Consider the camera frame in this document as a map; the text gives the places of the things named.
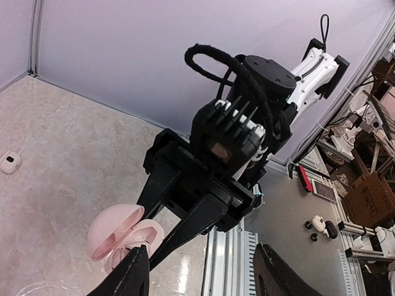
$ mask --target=pink lid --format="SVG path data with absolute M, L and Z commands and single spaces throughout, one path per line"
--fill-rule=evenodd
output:
M 88 233 L 87 253 L 93 261 L 102 260 L 132 231 L 144 215 L 144 207 L 129 203 L 113 205 L 92 222 Z

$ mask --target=pink object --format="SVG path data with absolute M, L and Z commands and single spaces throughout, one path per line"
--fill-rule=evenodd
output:
M 121 203 L 101 212 L 92 222 L 88 233 L 87 253 L 93 261 L 106 258 L 109 272 L 133 247 L 145 245 L 151 257 L 162 243 L 165 232 L 153 220 L 140 221 L 144 208 Z

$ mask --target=cardboard box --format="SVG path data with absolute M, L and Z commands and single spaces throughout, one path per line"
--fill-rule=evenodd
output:
M 361 176 L 344 198 L 353 223 L 375 228 L 395 218 L 395 196 L 384 178 L 377 173 Z

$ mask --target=white plastic part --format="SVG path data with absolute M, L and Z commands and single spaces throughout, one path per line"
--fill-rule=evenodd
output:
M 361 250 L 370 250 L 373 251 L 372 243 L 370 242 L 369 237 L 357 236 L 354 239 L 354 248 Z
M 380 242 L 381 250 L 385 258 L 395 257 L 395 229 L 394 227 L 385 229 L 376 227 L 377 239 Z
M 311 223 L 313 224 L 314 228 L 318 232 L 324 232 L 326 225 L 325 225 L 325 220 L 321 216 L 314 216 L 311 219 Z
M 297 106 L 296 118 L 303 110 L 318 100 L 319 96 L 315 91 L 332 79 L 339 65 L 330 54 L 323 52 L 322 49 L 313 47 L 307 57 L 291 71 L 295 76 L 305 74 L 317 64 L 322 55 L 323 60 L 320 65 L 311 74 L 296 83 L 296 88 L 288 99 L 289 104 L 295 103 Z
M 383 54 L 383 59 L 390 63 L 390 61 L 395 57 L 395 43 L 391 43 L 387 51 Z
M 0 158 L 0 170 L 7 175 L 16 171 L 21 164 L 22 159 L 14 151 L 8 151 Z

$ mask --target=marble floor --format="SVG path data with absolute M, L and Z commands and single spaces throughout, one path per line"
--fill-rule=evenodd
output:
M 103 209 L 136 202 L 142 164 L 160 128 L 25 77 L 0 93 L 0 154 L 23 164 L 0 173 L 0 295 L 42 281 L 85 295 L 106 276 L 85 252 L 90 223 Z M 156 220 L 168 233 L 177 217 Z M 151 273 L 150 295 L 200 295 L 206 237 L 173 252 Z

